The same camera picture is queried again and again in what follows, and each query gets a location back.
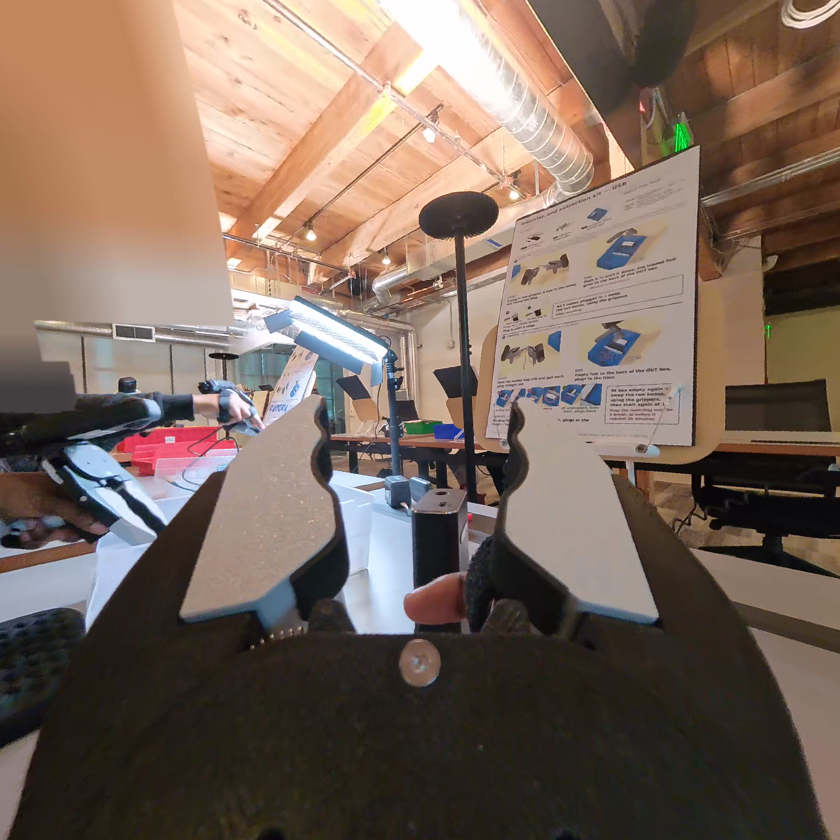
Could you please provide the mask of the red plastic bin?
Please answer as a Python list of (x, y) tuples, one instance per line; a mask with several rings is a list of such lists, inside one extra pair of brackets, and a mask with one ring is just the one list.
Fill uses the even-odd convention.
[(131, 463), (138, 476), (152, 476), (159, 460), (232, 455), (238, 444), (220, 436), (220, 426), (156, 427), (125, 438), (112, 451), (124, 465)]

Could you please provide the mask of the led light panel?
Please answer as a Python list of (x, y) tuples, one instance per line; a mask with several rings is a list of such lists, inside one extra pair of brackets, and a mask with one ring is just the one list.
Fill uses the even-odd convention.
[(265, 316), (264, 324), (269, 333), (295, 328), (296, 345), (354, 374), (360, 374), (368, 364), (373, 386), (383, 381), (384, 359), (394, 356), (384, 339), (303, 297), (295, 297), (286, 308)]

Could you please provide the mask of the black mesh pad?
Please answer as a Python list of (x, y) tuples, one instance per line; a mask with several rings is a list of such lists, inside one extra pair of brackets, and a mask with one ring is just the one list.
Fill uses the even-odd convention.
[(85, 632), (84, 615), (69, 607), (1, 623), (2, 748), (43, 724)]

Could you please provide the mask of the small distant poster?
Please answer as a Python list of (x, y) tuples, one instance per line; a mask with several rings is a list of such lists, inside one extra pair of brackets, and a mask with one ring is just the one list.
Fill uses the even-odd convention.
[(267, 427), (310, 396), (316, 384), (319, 355), (297, 346), (269, 396), (263, 423)]

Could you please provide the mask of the black tilted panel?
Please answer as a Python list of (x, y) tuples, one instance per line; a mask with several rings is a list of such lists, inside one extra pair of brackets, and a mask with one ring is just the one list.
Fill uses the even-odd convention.
[[(436, 369), (434, 377), (441, 385), (448, 400), (462, 397), (462, 370), (459, 365)], [(472, 396), (477, 396), (478, 378), (474, 369), (469, 367), (469, 390)]]

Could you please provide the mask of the black monitor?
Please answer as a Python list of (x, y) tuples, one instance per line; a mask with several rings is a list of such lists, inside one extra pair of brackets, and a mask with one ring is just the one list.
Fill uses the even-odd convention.
[(824, 379), (729, 385), (726, 388), (726, 425), (729, 432), (833, 431)]

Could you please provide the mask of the black usb hub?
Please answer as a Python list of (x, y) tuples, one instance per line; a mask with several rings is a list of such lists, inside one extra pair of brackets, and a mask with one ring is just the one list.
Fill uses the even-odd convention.
[[(413, 592), (437, 578), (465, 573), (469, 565), (467, 495), (463, 490), (431, 489), (412, 507)], [(419, 633), (461, 634), (459, 624), (425, 626)]]

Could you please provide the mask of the silver air duct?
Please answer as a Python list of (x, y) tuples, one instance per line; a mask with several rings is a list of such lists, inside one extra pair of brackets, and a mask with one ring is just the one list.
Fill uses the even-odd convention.
[(553, 176), (562, 194), (586, 191), (594, 175), (592, 153), (524, 74), (505, 59), (490, 65), (489, 113)]

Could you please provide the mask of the person's left hand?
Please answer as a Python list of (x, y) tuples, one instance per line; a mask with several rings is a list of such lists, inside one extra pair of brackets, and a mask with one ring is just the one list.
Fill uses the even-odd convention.
[(36, 550), (52, 542), (96, 542), (109, 527), (44, 476), (2, 475), (2, 546)]

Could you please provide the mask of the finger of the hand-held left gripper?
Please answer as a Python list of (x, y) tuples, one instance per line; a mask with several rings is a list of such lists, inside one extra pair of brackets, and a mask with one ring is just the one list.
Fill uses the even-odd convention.
[(99, 481), (98, 519), (130, 545), (151, 543), (166, 528), (161, 509), (130, 474)]

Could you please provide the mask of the black light stand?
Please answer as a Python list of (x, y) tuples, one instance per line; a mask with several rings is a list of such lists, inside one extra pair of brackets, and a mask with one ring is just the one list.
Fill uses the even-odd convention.
[(400, 424), (398, 422), (396, 392), (400, 387), (401, 379), (397, 375), (396, 353), (388, 350), (384, 357), (384, 368), (388, 390), (389, 406), (389, 438), (391, 445), (392, 473), (394, 476), (403, 476), (402, 460), (400, 452)]

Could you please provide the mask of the black hanging ceiling panel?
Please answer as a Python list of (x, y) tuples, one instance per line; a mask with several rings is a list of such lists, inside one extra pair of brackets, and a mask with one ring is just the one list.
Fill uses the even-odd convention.
[(669, 79), (697, 20), (696, 1), (534, 1), (562, 58), (604, 118), (641, 88)]

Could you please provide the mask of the instruction poster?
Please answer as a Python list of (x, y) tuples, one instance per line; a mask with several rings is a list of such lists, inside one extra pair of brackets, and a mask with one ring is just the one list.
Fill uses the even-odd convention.
[(700, 162), (694, 145), (517, 221), (488, 439), (528, 398), (591, 441), (695, 442)]

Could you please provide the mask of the person's right hand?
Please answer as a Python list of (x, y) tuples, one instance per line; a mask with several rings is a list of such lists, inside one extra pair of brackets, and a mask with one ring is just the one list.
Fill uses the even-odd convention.
[(415, 624), (441, 627), (466, 619), (466, 574), (452, 573), (416, 588), (404, 597), (403, 609)]

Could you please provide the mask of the long ceiling light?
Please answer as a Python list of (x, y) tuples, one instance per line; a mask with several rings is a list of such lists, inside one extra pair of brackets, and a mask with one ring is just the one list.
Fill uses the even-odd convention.
[(477, 18), (456, 1), (381, 1), (380, 5), (499, 122), (529, 99), (529, 85)]

